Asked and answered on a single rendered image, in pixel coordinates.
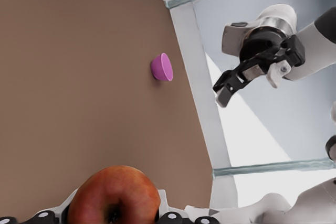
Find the pale finger of the right gripper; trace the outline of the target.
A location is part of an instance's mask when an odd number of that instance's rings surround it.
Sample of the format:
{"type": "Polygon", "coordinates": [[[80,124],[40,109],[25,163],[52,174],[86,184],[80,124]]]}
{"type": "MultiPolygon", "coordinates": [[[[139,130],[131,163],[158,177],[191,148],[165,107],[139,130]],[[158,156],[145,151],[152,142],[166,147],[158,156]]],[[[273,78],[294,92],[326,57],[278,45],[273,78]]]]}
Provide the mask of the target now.
{"type": "Polygon", "coordinates": [[[272,63],[268,69],[266,78],[269,84],[277,89],[280,87],[282,78],[291,71],[291,66],[287,60],[272,63]]]}

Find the left gripper pale right finger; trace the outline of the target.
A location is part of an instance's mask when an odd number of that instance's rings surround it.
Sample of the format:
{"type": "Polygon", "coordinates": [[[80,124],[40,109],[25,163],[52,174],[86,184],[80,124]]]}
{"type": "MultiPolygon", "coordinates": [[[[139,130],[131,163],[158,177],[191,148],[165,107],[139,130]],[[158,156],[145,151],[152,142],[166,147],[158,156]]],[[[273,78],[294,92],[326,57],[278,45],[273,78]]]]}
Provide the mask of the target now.
{"type": "Polygon", "coordinates": [[[168,212],[168,203],[166,197],[166,191],[164,189],[158,190],[159,197],[160,197],[160,205],[159,205],[159,218],[161,218],[165,213],[168,212]]]}

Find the left gripper pale left finger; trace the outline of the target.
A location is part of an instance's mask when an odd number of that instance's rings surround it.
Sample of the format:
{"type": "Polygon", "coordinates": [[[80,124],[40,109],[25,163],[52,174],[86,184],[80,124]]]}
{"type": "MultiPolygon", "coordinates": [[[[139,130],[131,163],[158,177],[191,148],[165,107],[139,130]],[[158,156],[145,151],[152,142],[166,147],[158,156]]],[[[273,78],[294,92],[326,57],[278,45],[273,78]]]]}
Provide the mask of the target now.
{"type": "Polygon", "coordinates": [[[59,219],[60,224],[66,224],[67,222],[67,213],[69,210],[69,206],[76,195],[76,192],[78,191],[78,188],[75,189],[66,199],[63,203],[61,203],[59,206],[56,207],[55,210],[55,216],[59,219]]]}

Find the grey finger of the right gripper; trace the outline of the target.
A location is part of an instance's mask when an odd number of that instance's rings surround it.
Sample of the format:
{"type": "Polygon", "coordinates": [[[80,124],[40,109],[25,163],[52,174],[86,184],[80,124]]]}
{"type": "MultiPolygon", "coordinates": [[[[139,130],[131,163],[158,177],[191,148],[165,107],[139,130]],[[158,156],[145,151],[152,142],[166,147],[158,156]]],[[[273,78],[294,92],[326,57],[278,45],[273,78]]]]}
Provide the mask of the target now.
{"type": "Polygon", "coordinates": [[[227,107],[233,93],[231,87],[223,87],[217,92],[216,102],[221,108],[227,107]]]}

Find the red apple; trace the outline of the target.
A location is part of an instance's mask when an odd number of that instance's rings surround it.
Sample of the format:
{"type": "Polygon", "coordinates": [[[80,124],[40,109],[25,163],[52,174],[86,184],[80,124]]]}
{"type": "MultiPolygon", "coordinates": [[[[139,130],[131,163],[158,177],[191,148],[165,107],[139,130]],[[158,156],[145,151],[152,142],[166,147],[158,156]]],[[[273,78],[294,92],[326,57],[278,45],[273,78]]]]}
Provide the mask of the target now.
{"type": "Polygon", "coordinates": [[[68,224],[154,224],[161,200],[152,181],[130,166],[104,168],[72,199],[68,224]]]}

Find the pink bowl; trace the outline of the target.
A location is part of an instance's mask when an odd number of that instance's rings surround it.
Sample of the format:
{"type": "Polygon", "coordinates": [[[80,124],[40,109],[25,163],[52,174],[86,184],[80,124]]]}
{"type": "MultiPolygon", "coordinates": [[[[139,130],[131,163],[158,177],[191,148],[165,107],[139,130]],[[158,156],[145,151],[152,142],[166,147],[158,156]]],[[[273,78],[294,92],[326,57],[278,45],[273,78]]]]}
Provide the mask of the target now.
{"type": "Polygon", "coordinates": [[[166,53],[161,53],[156,56],[150,64],[151,72],[156,80],[172,81],[173,68],[169,57],[166,53]]]}

